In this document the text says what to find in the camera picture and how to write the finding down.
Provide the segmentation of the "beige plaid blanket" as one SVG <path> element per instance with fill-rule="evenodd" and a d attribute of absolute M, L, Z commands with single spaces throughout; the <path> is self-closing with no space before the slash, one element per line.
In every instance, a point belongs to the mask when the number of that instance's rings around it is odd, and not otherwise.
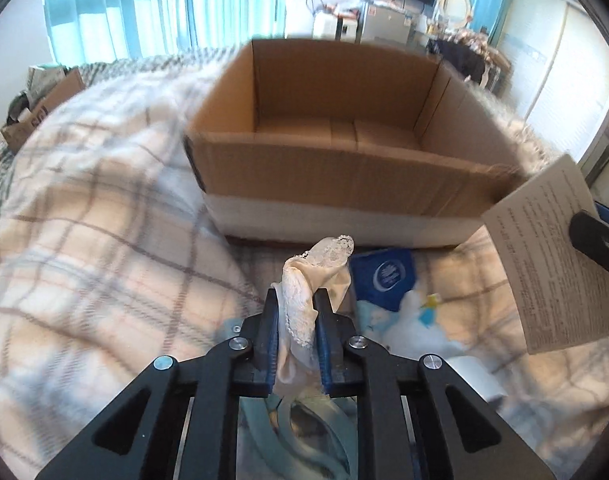
<path fill-rule="evenodd" d="M 280 276 L 287 252 L 216 232 L 184 152 L 225 63 L 86 87 L 15 155 L 0 218 L 0 456 L 19 479 L 156 356 L 209 350 Z M 569 478 L 609 419 L 609 338 L 528 354 L 486 231 L 414 259 L 438 322 L 504 387 L 504 418 Z"/>

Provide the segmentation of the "teal window curtain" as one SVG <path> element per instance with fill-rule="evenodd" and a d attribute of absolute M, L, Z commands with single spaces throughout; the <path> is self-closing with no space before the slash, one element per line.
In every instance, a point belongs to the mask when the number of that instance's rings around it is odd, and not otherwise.
<path fill-rule="evenodd" d="M 65 65 L 237 47 L 285 32 L 286 0 L 43 0 Z"/>

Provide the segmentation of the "pale green folding hanger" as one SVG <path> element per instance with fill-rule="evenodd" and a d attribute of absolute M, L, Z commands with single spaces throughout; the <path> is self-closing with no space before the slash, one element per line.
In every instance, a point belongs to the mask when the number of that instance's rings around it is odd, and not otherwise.
<path fill-rule="evenodd" d="M 242 398 L 239 416 L 237 478 L 358 477 L 355 399 L 331 399 L 314 390 Z"/>

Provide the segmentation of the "small cardboard box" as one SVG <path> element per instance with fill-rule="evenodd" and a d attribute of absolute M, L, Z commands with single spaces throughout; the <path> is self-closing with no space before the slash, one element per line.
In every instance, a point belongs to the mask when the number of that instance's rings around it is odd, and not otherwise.
<path fill-rule="evenodd" d="M 16 155 L 50 113 L 85 89 L 78 67 L 30 66 L 27 88 L 9 104 L 1 134 Z"/>

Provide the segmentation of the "cream lace cloth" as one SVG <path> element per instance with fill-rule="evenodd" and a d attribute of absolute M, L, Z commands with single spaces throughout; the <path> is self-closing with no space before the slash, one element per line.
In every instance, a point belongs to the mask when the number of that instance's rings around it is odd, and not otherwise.
<path fill-rule="evenodd" d="M 348 260 L 355 249 L 349 235 L 326 237 L 301 255 L 287 259 L 280 281 L 272 287 L 278 303 L 278 347 L 273 392 L 297 394 L 320 378 L 315 345 L 313 296 L 329 295 L 333 311 L 343 303 L 351 284 Z"/>

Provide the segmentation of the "white plush toy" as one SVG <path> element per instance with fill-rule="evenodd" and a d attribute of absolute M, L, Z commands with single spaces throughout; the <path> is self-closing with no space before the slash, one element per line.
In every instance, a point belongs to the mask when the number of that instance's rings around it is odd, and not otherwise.
<path fill-rule="evenodd" d="M 402 298 L 397 312 L 365 300 L 358 300 L 355 314 L 359 332 L 380 344 L 394 356 L 419 360 L 425 354 L 443 359 L 464 356 L 465 348 L 451 340 L 436 321 L 436 308 L 426 307 L 414 290 Z"/>

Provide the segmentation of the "white wardrobe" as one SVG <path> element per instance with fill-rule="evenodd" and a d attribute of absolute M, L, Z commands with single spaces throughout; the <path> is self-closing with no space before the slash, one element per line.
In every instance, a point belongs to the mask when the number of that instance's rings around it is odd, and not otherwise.
<path fill-rule="evenodd" d="M 579 162 L 609 109 L 609 47 L 597 25 L 568 0 L 513 0 L 499 50 L 512 64 L 502 100 Z"/>

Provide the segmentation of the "chair with black jacket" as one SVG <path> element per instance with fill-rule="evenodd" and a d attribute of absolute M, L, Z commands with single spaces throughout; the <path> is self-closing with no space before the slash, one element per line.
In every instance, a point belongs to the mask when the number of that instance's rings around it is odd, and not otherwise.
<path fill-rule="evenodd" d="M 460 28 L 427 41 L 426 50 L 450 63 L 464 79 L 469 79 L 495 96 L 501 96 L 512 63 L 496 47 L 489 44 L 485 29 L 482 32 Z"/>

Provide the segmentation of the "silver small refrigerator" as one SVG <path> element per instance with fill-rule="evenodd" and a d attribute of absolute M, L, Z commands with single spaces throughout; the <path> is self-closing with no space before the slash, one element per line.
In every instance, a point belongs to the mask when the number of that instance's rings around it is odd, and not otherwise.
<path fill-rule="evenodd" d="M 360 18 L 360 41 L 363 44 L 405 46 L 413 30 L 413 18 L 388 6 L 365 3 Z"/>

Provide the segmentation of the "medicine box with barcode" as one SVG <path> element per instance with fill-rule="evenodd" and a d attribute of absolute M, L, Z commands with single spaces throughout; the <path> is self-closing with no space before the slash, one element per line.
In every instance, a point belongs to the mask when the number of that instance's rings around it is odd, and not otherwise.
<path fill-rule="evenodd" d="M 580 169 L 564 155 L 483 214 L 530 354 L 609 337 L 609 275 L 569 236 L 582 211 L 597 216 Z"/>

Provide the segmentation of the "large cardboard box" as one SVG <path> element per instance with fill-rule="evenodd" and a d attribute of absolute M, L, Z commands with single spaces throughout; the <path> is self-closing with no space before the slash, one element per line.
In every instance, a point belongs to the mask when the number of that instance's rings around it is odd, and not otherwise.
<path fill-rule="evenodd" d="M 223 235 L 289 245 L 452 247 L 527 179 L 449 63 L 377 44 L 250 41 L 185 149 Z"/>

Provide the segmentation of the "green checked bed sheet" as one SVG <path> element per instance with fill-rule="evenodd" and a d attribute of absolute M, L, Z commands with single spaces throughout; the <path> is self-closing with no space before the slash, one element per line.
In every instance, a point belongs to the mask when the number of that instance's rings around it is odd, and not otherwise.
<path fill-rule="evenodd" d="M 197 49 L 179 54 L 154 55 L 149 58 L 122 58 L 114 62 L 95 62 L 78 66 L 87 87 L 122 76 L 141 73 L 180 73 L 190 67 L 204 68 L 212 63 L 225 63 L 233 58 L 238 47 L 225 49 Z M 0 218 L 2 208 L 12 188 L 15 155 L 5 142 L 0 145 Z"/>

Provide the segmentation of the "blue tissue pack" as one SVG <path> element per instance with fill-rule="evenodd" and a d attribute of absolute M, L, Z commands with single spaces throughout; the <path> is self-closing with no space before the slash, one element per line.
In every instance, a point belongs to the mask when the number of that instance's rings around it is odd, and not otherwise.
<path fill-rule="evenodd" d="M 399 312 L 403 297 L 416 284 L 410 249 L 388 248 L 361 252 L 349 260 L 355 299 L 390 312 Z"/>

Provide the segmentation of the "white suitcase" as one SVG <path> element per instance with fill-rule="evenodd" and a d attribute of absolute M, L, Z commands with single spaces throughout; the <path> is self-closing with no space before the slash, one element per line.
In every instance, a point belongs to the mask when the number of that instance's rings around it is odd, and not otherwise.
<path fill-rule="evenodd" d="M 358 18 L 353 14 L 336 15 L 318 12 L 313 19 L 312 37 L 344 42 L 357 41 Z"/>

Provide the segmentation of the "white oval mirror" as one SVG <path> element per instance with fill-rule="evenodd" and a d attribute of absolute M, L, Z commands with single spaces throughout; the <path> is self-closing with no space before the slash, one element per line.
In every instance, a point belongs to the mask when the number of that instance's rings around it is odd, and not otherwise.
<path fill-rule="evenodd" d="M 471 0 L 437 0 L 436 11 L 449 29 L 465 28 L 473 19 Z"/>

